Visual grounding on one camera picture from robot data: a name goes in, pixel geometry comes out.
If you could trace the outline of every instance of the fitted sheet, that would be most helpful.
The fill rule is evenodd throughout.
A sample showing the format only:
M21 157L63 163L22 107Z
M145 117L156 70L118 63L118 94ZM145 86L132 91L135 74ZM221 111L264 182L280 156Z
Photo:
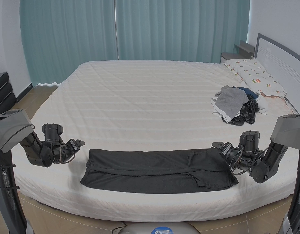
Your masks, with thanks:
M212 142L239 143L243 131L261 133L270 143L277 118L291 113L280 97L266 98L267 115L253 125L226 124L212 114L211 97L240 80L223 64L121 60L78 67L33 116L42 125L58 123L63 141L81 139L74 161L49 168L33 166L20 145L12 150L20 190L52 207L87 217L117 221L199 221L245 213L293 193L298 151L289 148L275 176L258 184L247 173L230 189L185 194L139 194L87 188L80 184L89 149L165 151L209 148Z

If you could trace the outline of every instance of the dark baseboard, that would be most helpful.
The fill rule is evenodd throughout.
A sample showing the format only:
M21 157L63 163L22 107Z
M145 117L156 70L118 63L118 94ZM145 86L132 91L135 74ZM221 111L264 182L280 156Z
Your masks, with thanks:
M27 86L17 97L17 102L19 102L31 89L33 88L32 83Z

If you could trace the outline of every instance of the white label sticker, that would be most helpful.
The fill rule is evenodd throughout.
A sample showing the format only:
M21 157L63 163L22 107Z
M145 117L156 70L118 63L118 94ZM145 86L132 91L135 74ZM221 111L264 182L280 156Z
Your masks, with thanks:
M77 147L76 145L74 144L73 140L70 141L71 145L74 147L74 149L77 151Z
M229 151L230 147L231 147L231 144L229 144L229 145L225 148L225 150L223 151L223 154L224 154L224 155L226 155L226 153Z

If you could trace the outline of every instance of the white headboard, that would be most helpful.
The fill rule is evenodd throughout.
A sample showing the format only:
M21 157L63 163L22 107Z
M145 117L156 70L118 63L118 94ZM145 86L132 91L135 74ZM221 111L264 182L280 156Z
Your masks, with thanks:
M285 98L300 114L300 55L258 34L254 57L288 92Z

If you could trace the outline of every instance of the blue circular sticker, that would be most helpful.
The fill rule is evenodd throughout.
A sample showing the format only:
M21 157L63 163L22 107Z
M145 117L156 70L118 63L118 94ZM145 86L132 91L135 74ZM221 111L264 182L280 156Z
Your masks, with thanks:
M168 227L157 227L151 234L174 234L174 232Z

